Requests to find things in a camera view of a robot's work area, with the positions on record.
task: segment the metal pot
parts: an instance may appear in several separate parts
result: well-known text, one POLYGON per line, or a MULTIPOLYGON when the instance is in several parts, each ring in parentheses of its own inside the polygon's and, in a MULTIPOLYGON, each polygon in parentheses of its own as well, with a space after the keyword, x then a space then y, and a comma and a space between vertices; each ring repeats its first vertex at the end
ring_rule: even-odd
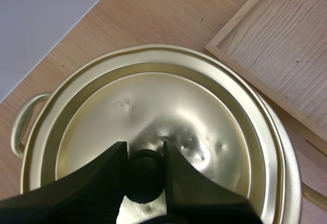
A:
MULTIPOLYGON (((299 168, 282 123, 231 69, 189 49, 147 45, 91 61, 22 107, 11 146, 24 157, 24 193, 74 172, 116 141, 127 141, 132 154, 161 152, 163 140, 206 177, 247 196, 264 223, 299 222, 299 168), (42 100, 24 149, 22 135, 42 100)), ((165 211, 164 194, 145 205, 125 198, 118 222, 165 211)))

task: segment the black rubber knob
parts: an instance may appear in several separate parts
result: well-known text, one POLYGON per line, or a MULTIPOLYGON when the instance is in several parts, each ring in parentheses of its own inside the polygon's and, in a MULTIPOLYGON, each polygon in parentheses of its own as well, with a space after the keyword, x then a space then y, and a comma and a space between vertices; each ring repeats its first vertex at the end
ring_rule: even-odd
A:
POLYGON ((163 157, 153 150, 137 151, 129 160, 125 184, 130 200, 141 204, 154 201, 165 187, 163 157))

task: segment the wood grain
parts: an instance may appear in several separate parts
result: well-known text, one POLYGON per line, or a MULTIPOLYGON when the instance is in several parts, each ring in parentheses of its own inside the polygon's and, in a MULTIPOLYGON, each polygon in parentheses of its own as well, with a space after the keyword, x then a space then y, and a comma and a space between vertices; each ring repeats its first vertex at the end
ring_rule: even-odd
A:
POLYGON ((249 0, 206 46, 291 115, 294 129, 327 154, 327 0, 249 0))
MULTIPOLYGON (((21 160, 11 152, 9 132, 29 97, 54 90, 78 67, 115 49, 168 43, 201 51, 246 1, 101 0, 0 104, 0 199, 18 194, 21 160)), ((326 159, 296 134, 292 142, 304 182, 323 191, 326 159)), ((305 224, 323 223, 327 215, 308 204, 302 218, 305 224)))

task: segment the wooden tray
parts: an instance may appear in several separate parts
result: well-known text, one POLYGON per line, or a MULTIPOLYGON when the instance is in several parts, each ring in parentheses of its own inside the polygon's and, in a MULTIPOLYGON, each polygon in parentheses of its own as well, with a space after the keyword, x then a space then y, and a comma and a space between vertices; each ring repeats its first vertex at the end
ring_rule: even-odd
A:
POLYGON ((327 154, 327 0, 249 0, 205 49, 327 154))

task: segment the pot lid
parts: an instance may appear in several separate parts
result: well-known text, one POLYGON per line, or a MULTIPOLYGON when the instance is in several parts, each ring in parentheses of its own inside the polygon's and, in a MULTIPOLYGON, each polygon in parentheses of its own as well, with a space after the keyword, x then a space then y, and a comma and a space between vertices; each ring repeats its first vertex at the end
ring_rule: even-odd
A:
MULTIPOLYGON (((30 134, 22 191, 84 166, 113 143, 129 154, 162 152, 176 143, 213 182, 247 196, 272 223, 279 185, 274 136, 257 95, 218 61, 185 48, 149 45, 101 56, 53 92, 30 134)), ((124 198, 118 223, 138 223, 166 212, 154 202, 124 198)))

